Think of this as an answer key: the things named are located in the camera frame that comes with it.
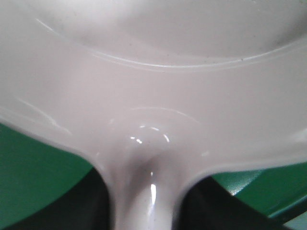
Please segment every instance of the white plastic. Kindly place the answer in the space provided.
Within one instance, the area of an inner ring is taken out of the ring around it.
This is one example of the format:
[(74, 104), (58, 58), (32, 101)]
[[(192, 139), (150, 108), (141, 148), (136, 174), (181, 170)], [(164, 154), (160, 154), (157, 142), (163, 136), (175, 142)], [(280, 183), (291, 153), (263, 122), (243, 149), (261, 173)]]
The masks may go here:
[(86, 158), (114, 229), (217, 172), (307, 160), (307, 4), (3, 0), (0, 121)]

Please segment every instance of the green surface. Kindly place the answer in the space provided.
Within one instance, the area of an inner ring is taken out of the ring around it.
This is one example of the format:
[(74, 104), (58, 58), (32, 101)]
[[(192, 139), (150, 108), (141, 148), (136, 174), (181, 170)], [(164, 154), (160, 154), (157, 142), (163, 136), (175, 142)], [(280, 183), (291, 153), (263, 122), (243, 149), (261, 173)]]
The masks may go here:
[(0, 124), (0, 229), (50, 204), (92, 166)]
[(237, 198), (270, 217), (307, 198), (307, 163), (259, 171), (221, 173), (214, 178)]

